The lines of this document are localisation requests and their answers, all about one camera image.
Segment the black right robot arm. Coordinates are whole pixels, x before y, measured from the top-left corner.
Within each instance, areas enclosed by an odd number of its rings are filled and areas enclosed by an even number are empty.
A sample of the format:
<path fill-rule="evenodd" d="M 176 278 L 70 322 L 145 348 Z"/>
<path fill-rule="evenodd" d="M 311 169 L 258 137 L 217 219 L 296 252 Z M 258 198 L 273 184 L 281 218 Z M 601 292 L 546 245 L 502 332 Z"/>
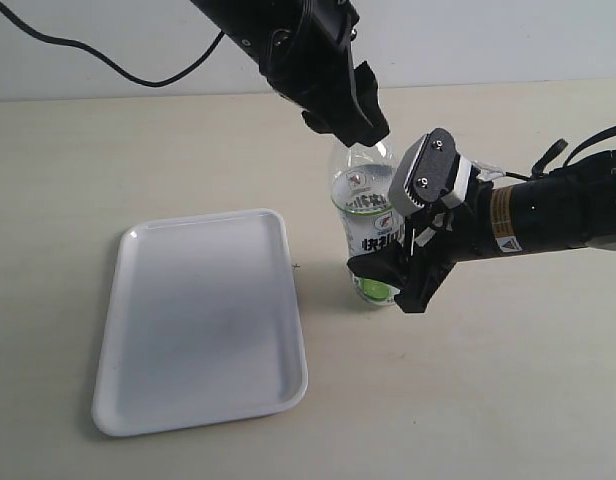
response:
<path fill-rule="evenodd" d="M 616 150 L 501 188 L 472 178 L 464 203 L 407 217 L 403 239 L 347 265 L 396 288 L 403 312 L 422 313 L 458 263 L 582 248 L 616 250 Z"/>

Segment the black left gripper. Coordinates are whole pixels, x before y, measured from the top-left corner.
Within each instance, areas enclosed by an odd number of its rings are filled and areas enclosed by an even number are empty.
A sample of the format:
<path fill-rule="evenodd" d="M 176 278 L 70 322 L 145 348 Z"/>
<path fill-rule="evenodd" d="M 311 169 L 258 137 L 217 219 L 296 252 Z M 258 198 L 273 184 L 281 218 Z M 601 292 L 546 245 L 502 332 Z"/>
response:
<path fill-rule="evenodd" d="M 359 20 L 349 1 L 267 1 L 269 22 L 260 73 L 302 109 L 315 133 L 346 147 L 371 147 L 390 133 L 377 78 L 367 61 L 355 69 L 351 43 Z"/>

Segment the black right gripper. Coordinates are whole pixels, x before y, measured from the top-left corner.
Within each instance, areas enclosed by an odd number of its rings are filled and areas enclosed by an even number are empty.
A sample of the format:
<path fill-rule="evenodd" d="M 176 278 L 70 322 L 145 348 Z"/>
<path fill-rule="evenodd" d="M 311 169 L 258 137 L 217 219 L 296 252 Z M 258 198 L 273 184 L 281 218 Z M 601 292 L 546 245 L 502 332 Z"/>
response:
<path fill-rule="evenodd" d="M 389 244 L 351 257 L 347 267 L 357 277 L 400 290 L 396 303 L 402 312 L 423 313 L 457 263 L 493 256 L 492 193 L 491 182 L 470 184 L 457 207 L 439 200 L 407 218 L 404 254 L 401 244 Z"/>

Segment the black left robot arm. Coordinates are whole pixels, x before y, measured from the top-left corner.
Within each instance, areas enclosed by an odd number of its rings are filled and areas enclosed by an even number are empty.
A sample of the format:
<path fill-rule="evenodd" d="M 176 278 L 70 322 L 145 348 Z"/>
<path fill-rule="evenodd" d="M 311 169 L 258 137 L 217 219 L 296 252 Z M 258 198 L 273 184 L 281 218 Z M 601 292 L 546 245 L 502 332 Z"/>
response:
<path fill-rule="evenodd" d="M 302 109 L 306 125 L 347 147 L 390 133 L 370 65 L 354 64 L 359 14 L 349 1 L 196 1 L 258 66 L 270 87 Z"/>

